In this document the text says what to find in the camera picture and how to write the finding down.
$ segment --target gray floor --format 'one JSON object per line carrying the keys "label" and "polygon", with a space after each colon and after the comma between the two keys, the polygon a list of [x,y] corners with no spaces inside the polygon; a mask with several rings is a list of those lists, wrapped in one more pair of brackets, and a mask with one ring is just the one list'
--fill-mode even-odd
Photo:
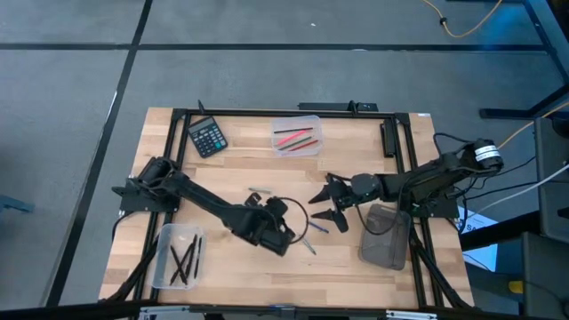
{"label": "gray floor", "polygon": [[[0,42],[52,43],[129,43],[144,3],[1,1]],[[492,7],[434,2],[456,32]],[[446,36],[419,0],[164,0],[155,1],[142,42],[537,44],[539,37],[519,5],[504,5],[487,26],[460,41]],[[0,51],[0,194],[37,208],[0,217],[1,309],[41,303],[124,59],[125,52]],[[559,85],[541,53],[139,52],[61,302],[97,299],[119,204],[110,187],[130,171],[148,107],[194,108],[197,99],[216,108],[373,101],[385,111],[431,113],[440,132],[501,141],[522,123],[482,120],[479,108],[529,108]],[[507,167],[533,156],[532,131],[502,154]],[[529,180],[535,180],[531,165],[490,180],[486,189]],[[537,197],[530,193],[487,215],[505,220],[535,208]],[[515,247],[501,248],[499,255],[499,268],[516,268]],[[483,293],[475,292],[475,299],[492,308],[493,299]]]}

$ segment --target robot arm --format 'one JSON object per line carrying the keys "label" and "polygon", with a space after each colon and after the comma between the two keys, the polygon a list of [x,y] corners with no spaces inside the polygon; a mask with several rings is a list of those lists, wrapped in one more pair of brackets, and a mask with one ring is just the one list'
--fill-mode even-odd
{"label": "robot arm", "polygon": [[261,205],[260,196],[253,193],[244,205],[230,204],[196,184],[168,158],[152,157],[139,177],[128,182],[156,201],[168,196],[183,197],[221,219],[235,236],[280,256],[285,255],[295,236],[285,224],[283,215],[288,207],[282,200],[271,197],[267,204]]}
{"label": "robot arm", "polygon": [[400,210],[413,215],[417,208],[435,199],[456,198],[452,189],[455,183],[468,177],[492,176],[502,167],[500,153],[493,141],[478,139],[401,174],[362,173],[347,179],[328,173],[327,185],[309,203],[332,199],[334,209],[313,214],[312,217],[333,220],[340,232],[346,232],[349,227],[343,210],[375,199],[398,201]]}

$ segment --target white label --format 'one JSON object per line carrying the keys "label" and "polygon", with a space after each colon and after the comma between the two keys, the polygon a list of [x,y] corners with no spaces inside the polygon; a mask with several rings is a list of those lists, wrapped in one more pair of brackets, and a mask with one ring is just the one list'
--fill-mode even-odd
{"label": "white label", "polygon": [[500,152],[498,151],[490,151],[490,152],[486,152],[480,156],[477,156],[477,161],[480,162],[484,159],[487,159],[489,157],[493,157],[493,156],[500,156]]}
{"label": "white label", "polygon": [[494,151],[497,150],[496,146],[492,145],[492,146],[486,146],[486,147],[481,147],[478,148],[474,151],[474,153],[478,155],[483,154],[484,152],[488,152],[488,151]]}

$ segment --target wooden tabletop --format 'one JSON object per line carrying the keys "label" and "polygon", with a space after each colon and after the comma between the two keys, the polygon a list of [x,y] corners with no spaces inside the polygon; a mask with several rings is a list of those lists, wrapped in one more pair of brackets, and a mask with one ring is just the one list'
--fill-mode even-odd
{"label": "wooden tabletop", "polygon": [[[162,155],[171,114],[171,108],[148,110],[132,174],[138,175],[152,156]],[[437,157],[432,141],[433,124],[427,114],[410,114],[410,118],[417,158],[419,164],[424,164]],[[274,195],[297,199],[311,214],[332,205],[331,202],[308,204],[324,185],[327,172],[349,177],[361,172],[397,172],[395,159],[383,157],[379,130],[382,120],[323,118],[324,146],[317,156],[277,157],[270,146],[272,118],[216,116],[215,119],[228,140],[228,148],[203,159],[189,141],[183,171],[233,204],[243,203],[251,194],[249,187],[270,188]],[[402,131],[400,137],[407,159]],[[361,206],[363,214],[370,205]],[[330,230],[329,235],[309,228],[306,237],[317,251],[316,256],[303,244],[293,244],[284,257],[279,257],[232,236],[213,215],[182,201],[174,223],[197,225],[206,233],[202,279],[188,292],[163,290],[159,300],[240,306],[417,308],[409,254],[402,271],[360,260],[362,224],[353,208],[345,213],[347,233],[340,233],[331,221],[325,220],[318,222]],[[302,231],[305,218],[294,204],[289,205],[284,218],[297,233]],[[472,304],[456,229],[443,219],[429,222],[437,265],[460,296]],[[101,298],[114,293],[139,262],[147,225],[148,213],[141,212],[125,219],[117,228]],[[432,304],[429,273],[424,267],[422,274]],[[145,297],[148,297],[150,280],[146,283]]]}

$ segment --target yellow cable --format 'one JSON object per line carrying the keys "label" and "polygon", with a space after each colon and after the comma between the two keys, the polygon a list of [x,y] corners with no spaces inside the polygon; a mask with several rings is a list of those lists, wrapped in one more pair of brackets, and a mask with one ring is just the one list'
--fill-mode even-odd
{"label": "yellow cable", "polygon": [[[567,106],[569,106],[569,102],[566,102],[566,103],[564,103],[564,104],[562,104],[562,105],[559,105],[559,106],[553,108],[550,112],[546,113],[545,115],[543,115],[543,116],[541,116],[541,117],[548,117],[548,116],[551,115],[552,113],[557,112],[557,111],[559,111],[560,109],[565,108],[565,107],[567,107]],[[533,124],[533,122],[531,122],[531,123],[529,123],[529,124],[526,124],[526,125],[524,125],[523,127],[517,129],[517,131],[514,132],[514,133],[512,133],[507,139],[505,139],[504,142],[502,142],[502,143],[500,144],[500,146],[498,146],[498,148],[504,147],[510,140],[514,139],[514,137],[516,137],[520,132],[522,132],[523,130],[527,129],[527,127],[531,126],[532,124]]]}
{"label": "yellow cable", "polygon": [[[440,19],[443,19],[443,18],[445,17],[445,16],[443,15],[443,13],[442,13],[440,10],[438,10],[438,8],[437,8],[434,4],[432,4],[429,0],[421,0],[421,1],[424,2],[425,4],[430,5],[430,7],[432,7],[433,9],[435,9],[435,11],[437,12],[438,17],[439,17]],[[470,29],[469,31],[467,31],[467,32],[465,32],[465,33],[463,33],[463,34],[461,34],[461,35],[455,35],[453,32],[451,32],[451,30],[450,30],[450,29],[448,28],[448,26],[446,25],[446,22],[445,22],[445,21],[443,22],[443,27],[445,27],[446,33],[447,33],[449,36],[451,36],[451,37],[454,37],[454,38],[462,38],[462,37],[464,37],[464,36],[468,36],[469,34],[473,33],[474,31],[476,31],[476,30],[478,30],[480,27],[482,27],[482,25],[485,24],[485,22],[486,22],[490,17],[492,17],[492,15],[494,14],[494,12],[496,12],[496,9],[498,9],[498,7],[500,6],[500,4],[501,4],[502,2],[503,2],[503,0],[498,0],[498,2],[497,2],[496,5],[492,8],[492,10],[491,10],[490,12],[488,12],[488,14],[486,14],[486,16],[485,16],[482,20],[480,20],[480,22],[478,22],[478,24],[477,24],[475,27],[473,27],[472,29]]]}

